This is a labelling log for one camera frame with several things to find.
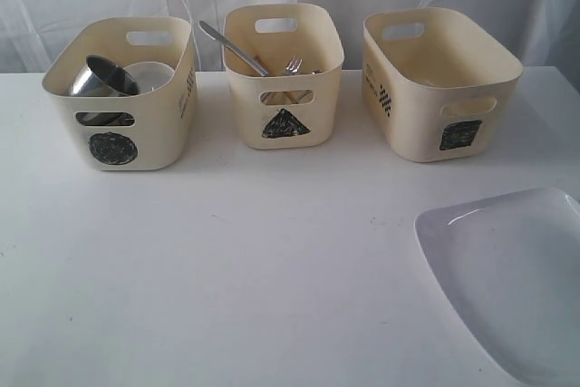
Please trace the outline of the steel fork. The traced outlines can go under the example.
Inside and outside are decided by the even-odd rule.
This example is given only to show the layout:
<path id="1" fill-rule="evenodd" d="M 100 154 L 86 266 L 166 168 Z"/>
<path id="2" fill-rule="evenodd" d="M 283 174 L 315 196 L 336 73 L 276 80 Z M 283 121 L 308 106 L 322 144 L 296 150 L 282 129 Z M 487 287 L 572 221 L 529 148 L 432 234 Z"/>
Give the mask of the steel fork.
<path id="1" fill-rule="evenodd" d="M 293 76 L 293 75 L 297 75 L 300 72 L 300 68 L 302 66 L 303 63 L 303 59 L 299 56 L 293 56 L 291 58 L 291 60 L 287 63 L 287 65 L 284 67 L 284 69 L 280 72 L 279 76 L 280 77 L 286 77 L 286 76 Z M 277 92 L 266 92 L 264 93 L 261 97 L 260 97 L 260 101 L 262 103 L 268 103 L 270 102 L 275 96 L 277 95 Z M 294 97 L 294 95 L 291 92 L 283 92 L 283 95 L 292 103 L 292 104 L 296 104 L 297 103 L 297 99 Z"/>

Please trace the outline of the white ceramic bowl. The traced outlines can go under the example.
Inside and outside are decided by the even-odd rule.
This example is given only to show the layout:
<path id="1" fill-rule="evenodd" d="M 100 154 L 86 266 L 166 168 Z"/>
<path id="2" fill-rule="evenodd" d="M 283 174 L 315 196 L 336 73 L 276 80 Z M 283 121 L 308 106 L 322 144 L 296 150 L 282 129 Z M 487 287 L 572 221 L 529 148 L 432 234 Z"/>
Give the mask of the white ceramic bowl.
<path id="1" fill-rule="evenodd" d="M 132 63 L 125 71 L 135 80 L 139 94 L 154 92 L 168 84 L 175 70 L 166 63 L 145 61 Z"/>

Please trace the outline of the steel mug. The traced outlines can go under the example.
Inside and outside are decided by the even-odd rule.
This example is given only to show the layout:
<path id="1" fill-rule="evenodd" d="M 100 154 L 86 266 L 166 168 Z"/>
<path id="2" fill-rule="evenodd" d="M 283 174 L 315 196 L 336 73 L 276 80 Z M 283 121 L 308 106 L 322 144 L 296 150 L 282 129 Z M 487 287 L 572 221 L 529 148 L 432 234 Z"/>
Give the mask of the steel mug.
<path id="1" fill-rule="evenodd" d="M 140 93 L 136 80 L 117 63 L 90 54 L 68 88 L 72 97 L 126 97 Z M 85 126 L 130 126 L 134 117 L 126 112 L 79 112 L 76 120 Z"/>

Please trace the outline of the steel spoon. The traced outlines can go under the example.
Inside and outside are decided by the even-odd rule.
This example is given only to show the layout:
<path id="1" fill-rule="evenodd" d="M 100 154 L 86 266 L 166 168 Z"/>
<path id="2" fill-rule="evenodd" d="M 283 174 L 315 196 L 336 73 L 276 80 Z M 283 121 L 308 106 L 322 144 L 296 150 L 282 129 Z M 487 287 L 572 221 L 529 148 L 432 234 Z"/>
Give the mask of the steel spoon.
<path id="1" fill-rule="evenodd" d="M 322 73 L 323 70 L 314 70 L 311 72 L 312 75 L 317 75 Z M 302 99 L 304 99 L 305 97 L 309 96 L 310 94 L 313 94 L 314 92 L 312 90 L 304 90 L 302 91 L 296 98 L 295 98 L 295 104 L 299 104 L 301 102 Z"/>

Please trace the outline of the cream bin with triangle mark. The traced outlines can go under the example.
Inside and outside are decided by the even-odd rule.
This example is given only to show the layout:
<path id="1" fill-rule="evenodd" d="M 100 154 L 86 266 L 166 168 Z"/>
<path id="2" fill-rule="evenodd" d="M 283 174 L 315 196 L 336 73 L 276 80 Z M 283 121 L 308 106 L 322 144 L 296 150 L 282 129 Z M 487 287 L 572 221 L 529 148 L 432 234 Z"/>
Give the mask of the cream bin with triangle mark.
<path id="1" fill-rule="evenodd" d="M 344 60 L 329 13 L 313 4 L 248 5 L 231 11 L 223 33 L 270 73 L 261 77 L 229 50 L 223 52 L 231 101 L 241 140 L 259 150 L 311 147 L 333 132 Z M 297 75 L 280 77 L 293 56 L 303 59 Z M 312 75 L 314 70 L 322 73 Z M 296 98 L 292 104 L 283 92 Z M 260 97 L 277 92 L 268 103 Z"/>

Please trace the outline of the cream bin with circle mark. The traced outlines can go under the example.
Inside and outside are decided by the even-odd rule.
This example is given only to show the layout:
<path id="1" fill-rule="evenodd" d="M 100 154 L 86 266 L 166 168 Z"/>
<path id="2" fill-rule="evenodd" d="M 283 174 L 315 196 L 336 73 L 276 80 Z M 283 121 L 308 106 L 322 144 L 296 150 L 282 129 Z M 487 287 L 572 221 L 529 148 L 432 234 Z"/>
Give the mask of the cream bin with circle mark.
<path id="1" fill-rule="evenodd" d="M 89 55 L 119 66 L 165 63 L 168 83 L 134 96 L 72 96 Z M 197 104 L 196 45 L 188 21 L 173 16 L 107 18 L 86 26 L 44 75 L 42 86 L 77 153 L 98 170 L 154 170 L 181 155 Z"/>

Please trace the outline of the cream bin with square mark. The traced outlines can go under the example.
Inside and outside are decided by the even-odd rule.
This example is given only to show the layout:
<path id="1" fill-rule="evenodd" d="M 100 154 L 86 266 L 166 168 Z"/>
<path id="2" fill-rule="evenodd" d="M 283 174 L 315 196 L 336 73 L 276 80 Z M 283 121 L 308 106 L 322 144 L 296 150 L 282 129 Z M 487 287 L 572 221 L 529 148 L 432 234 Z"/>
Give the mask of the cream bin with square mark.
<path id="1" fill-rule="evenodd" d="M 363 22 L 362 95 L 391 149 L 433 162 L 487 148 L 524 67 L 461 12 L 427 7 Z"/>

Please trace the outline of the white square plate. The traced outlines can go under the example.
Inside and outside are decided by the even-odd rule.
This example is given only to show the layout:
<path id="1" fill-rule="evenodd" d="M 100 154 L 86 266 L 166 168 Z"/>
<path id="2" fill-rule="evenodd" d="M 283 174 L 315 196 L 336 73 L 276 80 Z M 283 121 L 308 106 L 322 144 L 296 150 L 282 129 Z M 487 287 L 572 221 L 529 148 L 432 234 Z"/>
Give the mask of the white square plate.
<path id="1" fill-rule="evenodd" d="M 486 355 L 526 386 L 579 383 L 579 204 L 533 188 L 419 214 L 423 258 Z"/>

